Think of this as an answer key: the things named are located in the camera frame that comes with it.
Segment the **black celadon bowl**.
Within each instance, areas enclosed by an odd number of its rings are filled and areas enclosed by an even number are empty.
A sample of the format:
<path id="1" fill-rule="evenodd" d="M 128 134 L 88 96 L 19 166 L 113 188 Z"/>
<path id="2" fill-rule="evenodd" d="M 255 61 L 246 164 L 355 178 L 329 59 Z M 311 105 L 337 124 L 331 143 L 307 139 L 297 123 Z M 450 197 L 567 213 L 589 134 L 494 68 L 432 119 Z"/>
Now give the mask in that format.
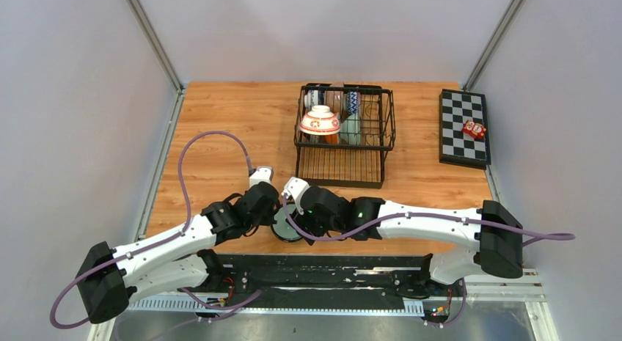
<path id="1" fill-rule="evenodd" d="M 296 212 L 297 209 L 294 204 L 287 204 L 276 212 L 271 225 L 271 231 L 276 238 L 286 243 L 293 243 L 302 239 L 302 236 L 287 221 L 287 214 L 294 217 Z"/>

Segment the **white orange bowl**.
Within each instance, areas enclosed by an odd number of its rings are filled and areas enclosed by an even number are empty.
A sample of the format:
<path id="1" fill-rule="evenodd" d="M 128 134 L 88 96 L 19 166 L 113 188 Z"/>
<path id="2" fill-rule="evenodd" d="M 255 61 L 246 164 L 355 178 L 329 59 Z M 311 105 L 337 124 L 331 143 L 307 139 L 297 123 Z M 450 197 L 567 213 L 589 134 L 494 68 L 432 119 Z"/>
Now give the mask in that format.
<path id="1" fill-rule="evenodd" d="M 329 135 L 325 135 L 324 136 L 324 141 L 327 144 L 339 144 L 340 143 L 340 137 L 337 133 L 333 133 L 333 134 L 329 134 Z"/>

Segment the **black cream patterned bowl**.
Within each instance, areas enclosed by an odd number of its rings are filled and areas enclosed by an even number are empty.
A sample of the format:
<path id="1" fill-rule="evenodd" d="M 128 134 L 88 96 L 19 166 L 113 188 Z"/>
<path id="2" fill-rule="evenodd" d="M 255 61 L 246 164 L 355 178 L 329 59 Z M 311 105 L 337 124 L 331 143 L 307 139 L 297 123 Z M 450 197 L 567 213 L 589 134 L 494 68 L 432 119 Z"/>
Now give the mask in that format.
<path id="1" fill-rule="evenodd" d="M 323 142 L 323 137 L 319 135 L 303 133 L 303 138 L 305 142 L 310 144 L 321 144 Z"/>

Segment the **black wire dish rack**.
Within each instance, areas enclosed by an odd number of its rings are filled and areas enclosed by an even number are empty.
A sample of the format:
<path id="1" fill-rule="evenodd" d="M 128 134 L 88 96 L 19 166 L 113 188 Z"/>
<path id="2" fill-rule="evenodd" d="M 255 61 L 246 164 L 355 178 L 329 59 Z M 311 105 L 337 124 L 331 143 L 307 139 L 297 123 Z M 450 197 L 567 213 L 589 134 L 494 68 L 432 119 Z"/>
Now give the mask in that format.
<path id="1" fill-rule="evenodd" d="M 296 176 L 319 186 L 381 188 L 396 138 L 392 90 L 308 83 L 298 103 Z"/>

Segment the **pale green bowl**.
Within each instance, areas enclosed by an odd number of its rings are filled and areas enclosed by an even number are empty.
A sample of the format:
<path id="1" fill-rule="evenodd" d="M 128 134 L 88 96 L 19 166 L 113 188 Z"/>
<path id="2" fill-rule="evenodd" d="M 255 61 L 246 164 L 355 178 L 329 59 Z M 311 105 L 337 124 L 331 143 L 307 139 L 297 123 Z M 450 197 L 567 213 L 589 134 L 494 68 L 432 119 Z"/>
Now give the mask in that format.
<path id="1" fill-rule="evenodd" d="M 360 145 L 362 139 L 359 115 L 348 116 L 340 126 L 340 140 L 343 144 Z"/>

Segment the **red floral small bowl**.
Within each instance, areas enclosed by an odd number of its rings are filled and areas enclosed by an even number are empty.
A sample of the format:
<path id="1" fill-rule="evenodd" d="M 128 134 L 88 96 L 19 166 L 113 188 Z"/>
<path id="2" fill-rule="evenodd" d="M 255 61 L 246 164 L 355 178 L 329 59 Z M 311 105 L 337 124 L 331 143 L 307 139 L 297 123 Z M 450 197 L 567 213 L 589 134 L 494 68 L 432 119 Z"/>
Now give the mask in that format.
<path id="1" fill-rule="evenodd" d="M 330 107 L 312 106 L 299 121 L 298 129 L 309 135 L 327 136 L 340 131 L 341 123 Z"/>

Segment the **brown cream glazed bowl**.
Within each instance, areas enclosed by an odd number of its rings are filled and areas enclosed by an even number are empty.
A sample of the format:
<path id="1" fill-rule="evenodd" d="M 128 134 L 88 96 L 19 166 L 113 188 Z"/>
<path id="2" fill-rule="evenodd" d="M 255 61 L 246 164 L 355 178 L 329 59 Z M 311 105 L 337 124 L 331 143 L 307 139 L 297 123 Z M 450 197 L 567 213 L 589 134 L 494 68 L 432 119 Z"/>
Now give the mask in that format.
<path id="1" fill-rule="evenodd" d="M 330 84 L 328 89 L 324 92 L 325 105 L 331 109 L 333 114 L 339 115 L 343 108 L 343 82 L 335 82 Z"/>

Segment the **blue floral bowl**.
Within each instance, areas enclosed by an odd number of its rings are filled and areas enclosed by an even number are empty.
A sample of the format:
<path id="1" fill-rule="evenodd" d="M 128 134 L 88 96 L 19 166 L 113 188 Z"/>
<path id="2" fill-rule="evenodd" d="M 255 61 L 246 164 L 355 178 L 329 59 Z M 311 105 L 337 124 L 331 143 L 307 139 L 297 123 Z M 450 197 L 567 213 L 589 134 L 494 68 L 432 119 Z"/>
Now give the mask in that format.
<path id="1" fill-rule="evenodd" d="M 303 101 L 306 109 L 311 109 L 313 106 L 323 105 L 323 91 L 319 89 L 311 89 L 304 94 Z"/>

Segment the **red patterned bowl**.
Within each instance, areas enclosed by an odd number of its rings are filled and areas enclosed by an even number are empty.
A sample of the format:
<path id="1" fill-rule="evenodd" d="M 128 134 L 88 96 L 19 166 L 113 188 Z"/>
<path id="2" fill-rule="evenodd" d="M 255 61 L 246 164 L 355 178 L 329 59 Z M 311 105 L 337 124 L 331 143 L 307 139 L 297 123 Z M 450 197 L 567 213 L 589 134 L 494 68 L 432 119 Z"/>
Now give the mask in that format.
<path id="1" fill-rule="evenodd" d="M 344 93 L 344 98 L 344 110 L 347 112 L 347 115 L 359 115 L 361 110 L 361 94 L 357 91 L 348 91 Z"/>

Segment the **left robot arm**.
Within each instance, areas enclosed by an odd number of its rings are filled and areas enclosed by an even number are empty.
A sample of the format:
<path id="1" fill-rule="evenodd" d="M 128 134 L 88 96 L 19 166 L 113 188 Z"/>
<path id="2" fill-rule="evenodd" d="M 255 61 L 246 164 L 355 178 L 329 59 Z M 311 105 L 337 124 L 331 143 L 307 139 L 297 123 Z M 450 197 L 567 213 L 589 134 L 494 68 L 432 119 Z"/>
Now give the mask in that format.
<path id="1" fill-rule="evenodd" d="M 120 315 L 144 297 L 182 287 L 208 292 L 224 284 L 224 272 L 209 250 L 270 224 L 279 193 L 270 183 L 253 185 L 235 202 L 214 202 L 181 224 L 151 238 L 111 248 L 103 241 L 90 248 L 78 275 L 78 291 L 90 323 Z"/>

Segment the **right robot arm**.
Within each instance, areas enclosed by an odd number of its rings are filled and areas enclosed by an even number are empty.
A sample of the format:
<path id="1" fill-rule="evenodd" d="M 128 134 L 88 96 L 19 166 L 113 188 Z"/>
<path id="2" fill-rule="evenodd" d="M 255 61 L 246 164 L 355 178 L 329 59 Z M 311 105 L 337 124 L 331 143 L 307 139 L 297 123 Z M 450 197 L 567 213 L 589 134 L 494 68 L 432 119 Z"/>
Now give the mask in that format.
<path id="1" fill-rule="evenodd" d="M 522 225 L 499 202 L 485 200 L 479 208 L 437 209 L 408 206 L 377 197 L 347 200 L 326 188 L 298 183 L 282 192 L 292 200 L 294 230 L 309 241 L 417 238 L 451 243 L 455 248 L 429 254 L 422 264 L 419 285 L 437 295 L 466 276 L 488 274 L 504 279 L 523 275 Z"/>

